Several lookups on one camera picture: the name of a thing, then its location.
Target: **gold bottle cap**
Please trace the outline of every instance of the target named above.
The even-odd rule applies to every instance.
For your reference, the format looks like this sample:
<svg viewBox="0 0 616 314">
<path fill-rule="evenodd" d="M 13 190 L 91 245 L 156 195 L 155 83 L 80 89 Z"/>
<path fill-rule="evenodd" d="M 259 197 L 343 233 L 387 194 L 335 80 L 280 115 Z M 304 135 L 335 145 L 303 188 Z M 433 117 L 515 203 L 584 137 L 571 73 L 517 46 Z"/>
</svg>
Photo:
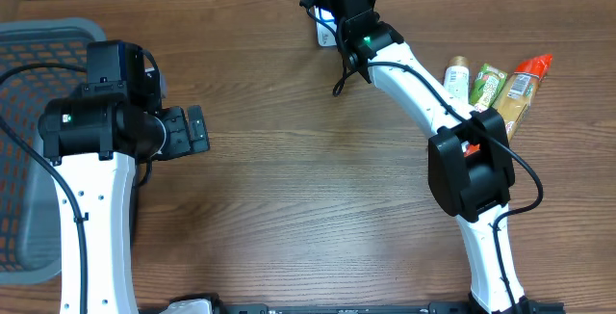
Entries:
<svg viewBox="0 0 616 314">
<path fill-rule="evenodd" d="M 453 66 L 453 65 L 461 65 L 463 67 L 468 68 L 469 67 L 469 59 L 463 57 L 463 56 L 456 56 L 451 58 L 451 60 L 449 60 L 449 66 Z"/>
</svg>

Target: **snack package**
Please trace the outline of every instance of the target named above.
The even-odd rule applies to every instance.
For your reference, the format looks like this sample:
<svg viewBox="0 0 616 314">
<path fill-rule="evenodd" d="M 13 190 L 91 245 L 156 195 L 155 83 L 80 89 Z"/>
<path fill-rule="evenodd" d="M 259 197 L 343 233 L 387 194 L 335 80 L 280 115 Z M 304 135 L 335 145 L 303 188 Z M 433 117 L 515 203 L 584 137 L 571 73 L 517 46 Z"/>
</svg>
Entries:
<svg viewBox="0 0 616 314">
<path fill-rule="evenodd" d="M 490 108 L 501 93 L 507 73 L 498 68 L 484 64 L 477 74 L 471 91 L 471 104 L 478 112 Z"/>
<path fill-rule="evenodd" d="M 493 107 L 504 119 L 507 139 L 511 142 L 526 116 L 532 99 L 552 63 L 552 55 L 543 55 L 521 63 L 505 84 Z"/>
</svg>

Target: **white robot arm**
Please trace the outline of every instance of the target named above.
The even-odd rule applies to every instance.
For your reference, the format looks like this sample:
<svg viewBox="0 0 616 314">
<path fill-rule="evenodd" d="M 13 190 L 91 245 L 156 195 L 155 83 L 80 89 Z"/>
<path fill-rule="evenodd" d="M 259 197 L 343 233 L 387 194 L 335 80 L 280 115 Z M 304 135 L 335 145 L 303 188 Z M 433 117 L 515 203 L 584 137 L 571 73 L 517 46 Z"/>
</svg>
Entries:
<svg viewBox="0 0 616 314">
<path fill-rule="evenodd" d="M 471 118 L 473 107 L 454 99 L 441 84 L 417 61 L 407 43 L 391 44 L 376 53 L 370 63 L 397 62 L 409 65 L 420 73 L 441 97 L 463 118 Z M 388 93 L 417 122 L 423 134 L 430 138 L 441 127 L 454 128 L 460 120 L 447 113 L 441 103 L 425 85 L 401 68 L 372 66 L 369 74 L 375 87 Z M 481 214 L 477 222 L 468 222 L 461 216 L 456 220 L 462 231 L 464 245 L 471 265 L 471 293 L 488 313 L 504 312 L 511 302 L 501 280 L 501 271 L 494 248 L 492 225 L 495 219 L 508 210 L 508 205 L 497 205 Z M 524 290 L 516 277 L 506 228 L 506 218 L 500 221 L 500 250 L 514 299 L 520 299 Z"/>
<path fill-rule="evenodd" d="M 499 222 L 499 245 L 504 274 L 493 237 L 493 226 L 497 218 L 508 211 L 508 187 L 513 185 L 514 181 L 511 159 L 502 162 L 503 159 L 499 158 L 492 163 L 488 161 L 478 166 L 466 166 L 474 159 L 462 157 L 461 145 L 463 138 L 474 137 L 470 136 L 474 128 L 463 123 L 475 124 L 477 119 L 486 119 L 477 115 L 472 106 L 459 102 L 450 95 L 422 67 L 401 36 L 388 24 L 378 21 L 379 15 L 373 11 L 374 2 L 375 0 L 301 0 L 300 6 L 307 10 L 314 8 L 315 15 L 311 17 L 317 20 L 319 44 L 337 45 L 346 67 L 356 69 L 370 83 L 389 94 L 408 116 L 417 122 L 429 139 L 430 188 L 444 210 L 455 216 L 462 231 L 471 266 L 471 300 L 475 302 L 475 307 L 480 307 L 480 310 L 486 313 L 517 311 L 516 306 L 526 298 L 514 270 L 507 235 L 507 218 Z M 448 110 L 443 102 L 449 104 L 448 107 L 454 113 L 450 113 L 451 110 Z M 502 137 L 504 125 L 501 120 L 502 125 L 495 125 L 499 118 L 494 116 L 496 112 L 491 113 L 492 121 L 486 124 L 494 126 L 493 131 L 500 133 L 500 140 L 508 147 L 506 138 Z M 485 149 L 485 145 L 482 145 L 484 150 L 487 150 L 484 155 L 502 156 L 491 153 L 494 148 Z M 450 149 L 452 146 L 457 146 L 457 150 Z M 494 170 L 496 163 L 504 164 L 503 171 L 489 172 L 487 169 L 492 167 Z M 450 179 L 455 175 L 467 176 L 468 180 L 465 183 L 450 184 Z M 481 182 L 504 177 L 507 178 L 500 182 L 500 188 Z M 469 199 L 472 195 L 476 195 L 479 202 Z"/>
<path fill-rule="evenodd" d="M 154 65 L 144 69 L 143 57 Z M 164 82 L 151 54 L 122 41 L 88 46 L 88 81 L 50 101 L 38 123 L 56 181 L 62 233 L 63 314 L 139 313 L 131 273 L 130 205 L 139 163 L 207 151 L 201 109 L 163 109 Z M 83 226 L 85 238 L 75 233 Z M 180 301 L 166 314 L 211 314 L 208 301 Z"/>
</svg>

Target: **wooden table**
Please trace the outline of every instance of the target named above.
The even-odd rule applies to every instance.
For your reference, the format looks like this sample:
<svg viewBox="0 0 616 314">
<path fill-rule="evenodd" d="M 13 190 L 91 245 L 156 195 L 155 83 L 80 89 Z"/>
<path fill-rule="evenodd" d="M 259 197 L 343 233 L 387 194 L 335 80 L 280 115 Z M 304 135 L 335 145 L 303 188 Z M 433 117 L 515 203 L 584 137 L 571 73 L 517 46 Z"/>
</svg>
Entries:
<svg viewBox="0 0 616 314">
<path fill-rule="evenodd" d="M 148 48 L 168 106 L 200 104 L 209 153 L 154 164 L 133 249 L 140 306 L 216 291 L 227 302 L 464 300 L 454 219 L 426 182 L 426 140 L 387 95 L 341 74 L 299 0 L 22 3 L 20 19 L 82 16 Z M 616 310 L 616 0 L 378 0 L 442 79 L 454 55 L 511 71 L 553 53 L 513 142 L 546 187 L 510 224 L 526 293 L 570 312 Z M 520 168 L 512 205 L 535 188 Z M 0 311 L 56 313 L 60 278 L 0 288 Z"/>
</svg>

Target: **gray plastic basket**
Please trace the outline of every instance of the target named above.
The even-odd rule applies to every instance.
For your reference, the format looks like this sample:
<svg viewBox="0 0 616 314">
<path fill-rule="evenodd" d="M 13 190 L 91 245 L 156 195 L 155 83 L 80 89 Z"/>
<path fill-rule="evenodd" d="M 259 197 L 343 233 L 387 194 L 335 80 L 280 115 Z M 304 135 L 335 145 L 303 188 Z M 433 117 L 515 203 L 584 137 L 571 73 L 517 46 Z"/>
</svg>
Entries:
<svg viewBox="0 0 616 314">
<path fill-rule="evenodd" d="M 0 73 L 33 63 L 86 63 L 86 46 L 105 40 L 95 23 L 69 18 L 0 24 Z M 0 113 L 38 153 L 39 116 L 68 96 L 83 73 L 39 68 L 0 87 Z M 61 270 L 60 214 L 51 176 L 0 132 L 0 284 L 39 283 Z"/>
</svg>

